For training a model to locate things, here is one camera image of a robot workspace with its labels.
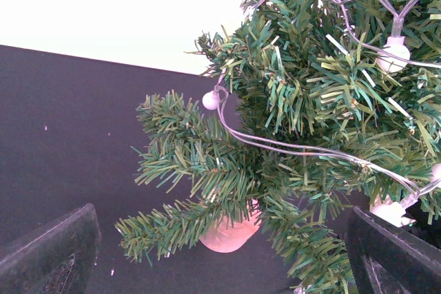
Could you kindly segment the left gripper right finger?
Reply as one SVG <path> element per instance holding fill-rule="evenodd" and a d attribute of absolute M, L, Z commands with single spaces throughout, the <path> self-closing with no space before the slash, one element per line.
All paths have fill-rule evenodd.
<path fill-rule="evenodd" d="M 440 250 L 354 207 L 345 244 L 359 293 L 439 293 Z"/>

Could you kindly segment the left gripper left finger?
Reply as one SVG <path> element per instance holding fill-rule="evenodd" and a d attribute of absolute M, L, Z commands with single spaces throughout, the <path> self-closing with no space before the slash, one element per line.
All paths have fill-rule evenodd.
<path fill-rule="evenodd" d="M 84 293 L 101 242 L 86 204 L 1 247 L 2 293 Z"/>

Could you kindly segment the small green christmas tree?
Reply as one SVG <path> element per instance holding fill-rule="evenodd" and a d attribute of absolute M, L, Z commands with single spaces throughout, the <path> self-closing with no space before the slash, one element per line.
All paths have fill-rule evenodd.
<path fill-rule="evenodd" d="M 420 194 L 440 219 L 440 0 L 243 0 L 233 34 L 204 34 L 198 52 L 239 98 L 244 140 L 175 92 L 148 96 L 150 143 L 136 183 L 189 198 L 119 220 L 125 255 L 164 258 L 227 219 L 257 213 L 289 276 L 307 293 L 350 293 L 345 243 L 325 223 L 353 190 L 370 200 Z"/>

